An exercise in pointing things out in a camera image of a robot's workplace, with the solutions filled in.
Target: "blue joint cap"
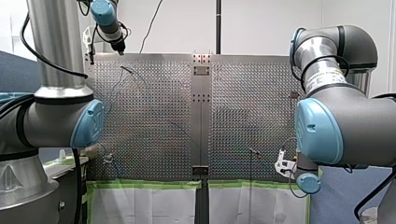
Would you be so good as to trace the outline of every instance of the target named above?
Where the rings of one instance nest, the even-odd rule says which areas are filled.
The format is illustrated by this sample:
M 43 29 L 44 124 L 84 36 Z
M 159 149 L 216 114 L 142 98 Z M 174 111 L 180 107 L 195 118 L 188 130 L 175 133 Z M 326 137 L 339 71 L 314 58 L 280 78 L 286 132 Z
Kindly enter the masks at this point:
M 113 4 L 108 0 L 93 0 L 91 14 L 100 26 L 109 26 L 117 18 Z
M 308 98 L 297 104 L 295 131 L 297 150 L 309 160 L 336 164 L 342 159 L 344 142 L 340 128 L 321 101 Z
M 297 186 L 306 194 L 316 194 L 320 191 L 320 179 L 317 175 L 305 173 L 297 178 Z
M 89 147 L 95 144 L 104 125 L 102 102 L 92 100 L 81 113 L 70 139 L 70 147 Z

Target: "robot end effector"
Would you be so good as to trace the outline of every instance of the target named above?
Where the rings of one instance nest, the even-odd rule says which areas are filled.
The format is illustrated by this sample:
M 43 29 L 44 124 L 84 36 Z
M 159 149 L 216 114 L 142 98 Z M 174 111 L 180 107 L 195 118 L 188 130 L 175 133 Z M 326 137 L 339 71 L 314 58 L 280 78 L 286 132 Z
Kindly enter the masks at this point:
M 376 68 L 375 43 L 367 33 L 355 26 L 299 30 L 291 42 L 290 63 L 303 71 L 306 90 L 295 111 L 295 177 L 302 191 L 319 191 L 318 165 L 395 164 L 396 103 L 368 99 L 346 80 L 348 71 Z
M 118 0 L 93 0 L 91 2 L 91 14 L 97 23 L 97 32 L 101 38 L 111 45 L 115 51 L 123 55 L 125 51 L 125 38 L 121 30 L 127 28 L 117 20 Z

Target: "perforated metal panel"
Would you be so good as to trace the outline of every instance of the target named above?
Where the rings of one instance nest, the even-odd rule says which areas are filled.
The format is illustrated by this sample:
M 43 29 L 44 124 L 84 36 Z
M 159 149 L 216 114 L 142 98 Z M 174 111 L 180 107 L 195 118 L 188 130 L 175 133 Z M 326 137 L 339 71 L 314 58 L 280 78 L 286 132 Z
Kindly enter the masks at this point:
M 191 179 L 190 58 L 95 56 L 88 66 L 106 125 L 89 179 Z M 104 162 L 110 153 L 113 162 Z
M 274 168 L 282 143 L 294 136 L 293 112 L 300 92 L 287 57 L 215 56 L 212 60 L 212 179 L 278 180 Z M 260 157 L 250 149 L 259 151 Z M 295 143 L 287 146 L 287 158 Z
M 89 179 L 191 179 L 193 165 L 208 164 L 212 179 L 282 180 L 274 163 L 282 143 L 294 136 L 299 98 L 291 96 L 302 95 L 288 58 L 213 55 L 207 76 L 194 75 L 193 60 L 104 54 L 95 56 L 95 65 L 87 63 L 96 97 L 106 106 L 106 151 L 91 162 Z M 294 149 L 289 143 L 287 159 Z M 111 153 L 114 161 L 104 162 Z

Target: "gray robot arm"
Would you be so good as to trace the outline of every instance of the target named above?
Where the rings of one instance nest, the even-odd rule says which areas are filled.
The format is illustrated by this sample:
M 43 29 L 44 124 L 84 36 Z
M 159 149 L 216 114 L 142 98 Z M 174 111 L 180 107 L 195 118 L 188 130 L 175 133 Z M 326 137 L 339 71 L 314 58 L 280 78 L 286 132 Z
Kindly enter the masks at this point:
M 53 64 L 81 73 L 76 2 L 27 3 L 35 50 Z M 58 223 L 58 184 L 48 180 L 38 149 L 90 146 L 99 139 L 104 123 L 103 105 L 93 98 L 84 77 L 54 69 L 41 60 L 37 63 L 41 87 L 35 95 L 22 96 L 20 105 L 16 101 L 0 105 L 0 220 L 5 222 Z
M 347 83 L 342 71 L 347 68 L 361 73 L 376 67 L 372 38 L 354 26 L 303 31 L 291 52 L 295 52 L 295 65 L 304 71 L 306 89 L 295 112 L 296 182 L 302 191 L 316 193 L 320 189 L 318 164 L 393 166 L 396 103 L 368 99 Z

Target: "cable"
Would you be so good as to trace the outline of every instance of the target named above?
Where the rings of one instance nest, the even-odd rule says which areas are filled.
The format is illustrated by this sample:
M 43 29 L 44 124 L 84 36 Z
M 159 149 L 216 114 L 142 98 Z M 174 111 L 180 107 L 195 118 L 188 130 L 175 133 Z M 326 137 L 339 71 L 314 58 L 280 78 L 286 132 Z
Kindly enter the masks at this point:
M 81 2 L 82 2 L 83 0 L 78 0 L 78 7 L 79 7 L 79 11 L 81 12 L 81 14 L 83 15 L 83 16 L 88 16 L 88 14 L 90 14 L 90 8 L 91 8 L 91 0 L 88 0 L 88 4 L 87 4 L 87 11 L 84 13 L 84 11 L 82 10 L 82 7 L 81 7 Z
M 149 37 L 149 32 L 151 31 L 152 23 L 154 23 L 155 18 L 157 17 L 158 10 L 160 10 L 160 6 L 162 3 L 163 3 L 163 0 L 160 0 L 160 3 L 158 4 L 157 9 L 155 10 L 154 16 L 152 17 L 151 23 L 149 24 L 148 32 L 147 32 L 146 36 L 143 38 L 142 47 L 140 48 L 139 53 L 142 53 L 143 48 L 145 47 L 145 42 L 146 42 L 146 39 Z
M 125 66 L 120 66 L 120 68 L 122 68 L 123 70 L 127 71 L 130 75 L 137 75 L 137 76 L 143 81 L 143 83 L 144 83 L 144 85 L 145 85 L 145 89 L 146 89 L 146 90 L 149 89 L 149 88 L 148 88 L 148 84 L 146 83 L 146 80 L 143 79 L 138 73 L 134 73 L 133 71 L 131 71 L 130 69 L 128 69 L 128 68 L 125 67 Z M 148 108 L 149 108 L 149 110 L 151 111 L 152 114 L 156 115 L 156 113 L 154 112 L 154 110 L 153 110 L 152 107 L 151 107 L 151 103 L 150 103 L 150 102 L 148 102 Z M 172 121 L 169 120 L 169 119 L 165 119 L 165 121 L 167 121 L 168 123 L 170 123 L 170 124 L 172 124 L 172 125 L 178 127 L 184 134 L 186 134 L 186 135 L 190 138 L 190 140 L 191 140 L 198 148 L 201 148 L 201 146 L 198 145 L 198 143 L 196 143 L 196 142 L 194 141 L 194 139 L 191 137 L 191 135 L 189 135 L 182 127 L 180 127 L 178 124 L 172 122 Z
M 282 147 L 281 147 L 282 151 L 285 151 L 285 146 L 286 146 L 286 144 L 287 144 L 289 141 L 291 141 L 291 140 L 297 140 L 297 138 L 296 138 L 296 137 L 291 137 L 291 138 L 286 139 L 286 140 L 282 143 Z
M 294 192 L 293 188 L 291 187 L 291 175 L 294 175 L 294 174 L 295 174 L 295 173 L 293 172 L 293 170 L 294 170 L 294 168 L 296 167 L 296 165 L 297 165 L 297 162 L 294 163 L 292 169 L 288 169 L 288 170 L 285 170 L 285 171 L 289 171 L 289 172 L 290 172 L 290 175 L 289 175 L 289 189 L 290 189 L 291 193 L 294 195 L 294 197 L 302 199 L 302 198 L 305 198 L 306 196 L 308 196 L 308 194 L 306 193 L 306 194 L 303 195 L 303 196 L 299 196 L 299 195 L 297 195 L 297 194 Z
M 93 44 L 94 44 L 96 32 L 98 32 L 98 23 L 96 23 L 95 28 L 93 29 L 93 34 L 92 34 L 91 51 L 90 51 L 91 64 L 94 64 L 93 55 L 95 54 L 95 49 L 94 49 L 94 45 Z
M 121 70 L 121 76 L 120 76 L 120 80 L 116 83 L 116 84 L 114 84 L 114 86 L 111 88 L 111 93 L 110 93 L 110 106 L 108 107 L 108 110 L 107 110 L 107 114 L 108 113 L 110 113 L 110 111 L 111 111 L 111 109 L 113 109 L 113 94 L 114 94 L 114 90 L 116 89 L 116 87 L 118 86 L 118 85 L 120 85 L 120 83 L 122 82 L 122 77 L 123 77 L 123 73 L 124 71 L 123 70 Z
M 103 146 L 102 143 L 98 143 L 98 145 L 105 151 L 105 154 L 109 155 L 110 153 L 108 153 L 107 148 L 105 146 Z M 111 161 L 106 161 L 106 159 L 104 159 L 105 163 L 112 163 L 114 165 L 114 169 L 116 170 L 117 173 L 117 179 L 120 179 L 121 175 L 120 175 L 120 168 L 119 166 L 116 164 L 116 162 L 114 161 L 114 156 L 112 157 Z
M 396 98 L 396 93 L 385 93 L 385 94 L 377 95 L 372 99 L 380 99 L 380 98 L 388 98 L 388 97 Z
M 65 68 L 62 68 L 61 66 L 51 62 L 46 57 L 44 57 L 42 54 L 40 54 L 40 53 L 36 52 L 34 49 L 32 49 L 29 46 L 29 44 L 26 42 L 25 38 L 24 38 L 24 32 L 26 30 L 27 24 L 29 23 L 29 20 L 30 20 L 29 13 L 27 13 L 26 19 L 25 19 L 25 21 L 23 23 L 23 26 L 21 28 L 21 33 L 20 33 L 21 42 L 31 53 L 33 53 L 37 57 L 37 59 L 39 59 L 43 63 L 45 63 L 45 64 L 47 64 L 47 65 L 49 65 L 49 66 L 51 66 L 51 67 L 53 67 L 55 69 L 58 69 L 59 71 L 65 72 L 68 75 L 72 75 L 72 76 L 76 76 L 76 77 L 84 77 L 84 78 L 88 77 L 85 74 L 78 73 L 78 72 L 73 72 L 73 71 L 67 70 Z
M 392 173 L 380 184 L 378 187 L 376 187 L 371 193 L 369 193 L 363 200 L 361 200 L 358 205 L 356 205 L 355 210 L 353 211 L 355 214 L 355 217 L 358 220 L 361 220 L 359 211 L 363 208 L 365 204 L 367 204 L 370 200 L 374 198 L 374 196 L 379 193 L 384 187 L 387 186 L 394 178 L 396 177 L 396 170 L 394 169 Z
M 347 74 L 349 73 L 349 63 L 348 63 L 348 61 L 345 58 L 343 58 L 341 56 L 338 56 L 338 55 L 324 55 L 324 56 L 317 57 L 316 59 L 314 59 L 311 62 L 309 62 L 305 66 L 303 72 L 301 73 L 300 84 L 301 84 L 301 88 L 303 89 L 304 92 L 305 92 L 304 78 L 305 78 L 306 71 L 308 70 L 308 68 L 310 66 L 312 66 L 312 64 L 317 63 L 319 60 L 322 60 L 322 59 L 325 59 L 325 58 L 334 58 L 336 60 L 339 60 L 339 61 L 343 62 L 346 65 L 346 71 L 344 73 L 344 77 L 347 77 Z
M 28 104 L 28 103 L 31 104 L 34 100 L 35 100 L 35 97 L 33 96 L 33 94 L 29 94 L 29 95 L 24 95 L 24 96 L 18 97 L 12 101 L 9 101 L 8 103 L 6 103 L 5 105 L 2 105 L 0 107 L 0 119 L 5 117 L 7 114 L 9 114 L 11 111 L 18 108 L 19 106 Z
M 295 54 L 295 46 L 296 46 L 297 38 L 300 36 L 301 32 L 305 31 L 305 30 L 306 29 L 303 28 L 303 27 L 298 28 L 296 30 L 296 32 L 294 32 L 293 39 L 290 41 L 290 53 L 289 53 L 289 56 L 290 56 L 290 71 L 291 71 L 291 74 L 294 76 L 294 78 L 299 80 L 299 81 L 300 81 L 300 78 L 294 72 L 294 66 L 295 66 L 294 54 Z
M 353 174 L 353 169 L 352 166 L 350 166 L 350 164 L 347 164 L 346 167 L 343 167 L 344 170 L 349 173 L 349 174 Z
M 74 224 L 79 223 L 79 213 L 81 210 L 82 203 L 82 173 L 81 173 L 81 163 L 79 161 L 78 149 L 72 148 L 73 157 L 76 165 L 76 179 L 77 179 L 77 201 L 76 201 L 76 212 L 74 218 Z

